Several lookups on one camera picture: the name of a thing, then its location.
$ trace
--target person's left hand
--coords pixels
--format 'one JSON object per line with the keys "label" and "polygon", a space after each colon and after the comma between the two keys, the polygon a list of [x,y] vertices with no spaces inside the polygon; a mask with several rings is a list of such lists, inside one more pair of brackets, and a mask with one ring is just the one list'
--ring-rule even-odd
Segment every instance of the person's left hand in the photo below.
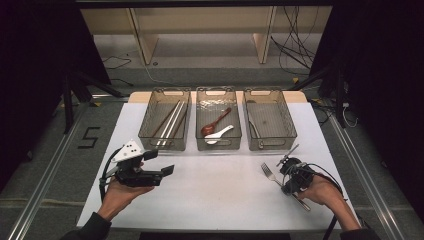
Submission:
{"label": "person's left hand", "polygon": [[97,214],[111,221],[124,210],[136,197],[152,191],[155,187],[128,187],[111,178],[102,206]]}

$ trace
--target human arm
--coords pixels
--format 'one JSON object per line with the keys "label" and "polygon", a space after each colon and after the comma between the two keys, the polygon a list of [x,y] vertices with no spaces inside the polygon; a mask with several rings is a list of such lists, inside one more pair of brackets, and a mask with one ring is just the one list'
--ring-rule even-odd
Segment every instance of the human arm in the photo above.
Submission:
{"label": "human arm", "polygon": [[362,229],[349,205],[339,190],[327,179],[315,175],[312,183],[298,194],[299,199],[308,198],[315,203],[327,206],[336,216],[343,233],[342,239],[380,239],[374,231]]}
{"label": "human arm", "polygon": [[93,213],[81,229],[68,232],[61,240],[105,239],[112,225],[110,221],[136,197],[153,189],[154,187],[128,187],[112,178],[97,213]]}

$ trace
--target wooden spoon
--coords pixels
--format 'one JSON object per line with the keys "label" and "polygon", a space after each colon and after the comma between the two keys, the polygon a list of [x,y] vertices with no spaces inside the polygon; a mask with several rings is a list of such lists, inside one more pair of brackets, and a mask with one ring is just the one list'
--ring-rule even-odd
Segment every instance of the wooden spoon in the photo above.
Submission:
{"label": "wooden spoon", "polygon": [[204,137],[206,137],[207,135],[210,135],[210,134],[214,133],[215,132],[215,126],[216,126],[216,124],[219,121],[221,121],[221,119],[223,119],[225,116],[227,116],[227,114],[230,113],[230,112],[231,112],[231,107],[228,107],[221,114],[221,116],[219,116],[214,122],[209,123],[208,125],[205,125],[204,127],[202,127],[202,129],[200,130],[200,132],[202,133],[202,135]]}

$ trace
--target transparent tray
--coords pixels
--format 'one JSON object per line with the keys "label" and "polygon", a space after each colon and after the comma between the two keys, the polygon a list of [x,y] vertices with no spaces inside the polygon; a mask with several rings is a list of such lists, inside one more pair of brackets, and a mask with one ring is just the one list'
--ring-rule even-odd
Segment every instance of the transparent tray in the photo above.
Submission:
{"label": "transparent tray", "polygon": [[190,94],[190,88],[153,89],[138,133],[145,149],[186,149]]}
{"label": "transparent tray", "polygon": [[[237,150],[240,148],[241,127],[234,87],[198,87],[196,89],[196,141],[199,151]],[[217,120],[227,109],[230,112],[215,125],[214,133],[232,125],[219,138],[205,139],[202,128]]]}
{"label": "transparent tray", "polygon": [[297,132],[281,88],[246,88],[243,95],[249,149],[290,149]]}

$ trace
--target brown spoon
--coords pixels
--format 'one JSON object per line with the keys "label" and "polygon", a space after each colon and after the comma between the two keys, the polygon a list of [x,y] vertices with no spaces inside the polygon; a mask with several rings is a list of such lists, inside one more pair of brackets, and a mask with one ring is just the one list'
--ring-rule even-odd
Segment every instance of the brown spoon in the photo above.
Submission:
{"label": "brown spoon", "polygon": [[202,129],[200,130],[202,135],[205,137],[207,135],[214,133],[216,124],[219,121],[221,121],[221,119],[223,119],[225,116],[227,116],[229,112],[231,112],[231,107],[228,107],[227,109],[225,109],[225,111],[221,114],[221,116],[219,116],[214,122],[209,123],[208,125],[205,125],[204,127],[202,127]]}

